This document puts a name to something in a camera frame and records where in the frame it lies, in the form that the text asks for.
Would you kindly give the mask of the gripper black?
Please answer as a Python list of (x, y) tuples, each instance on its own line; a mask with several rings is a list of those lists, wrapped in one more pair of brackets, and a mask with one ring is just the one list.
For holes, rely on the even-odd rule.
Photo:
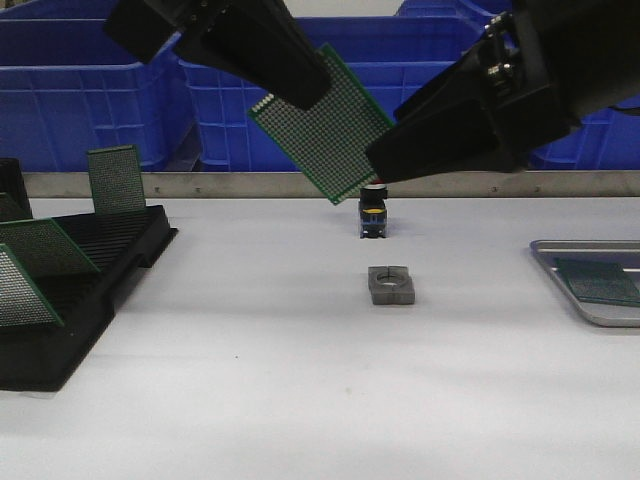
[(247, 80), (308, 110), (331, 76), (282, 1), (118, 1), (103, 31), (148, 64), (177, 32), (183, 60)]
[(384, 183), (511, 173), (638, 92), (638, 2), (513, 1), (394, 111), (396, 124), (366, 155)]

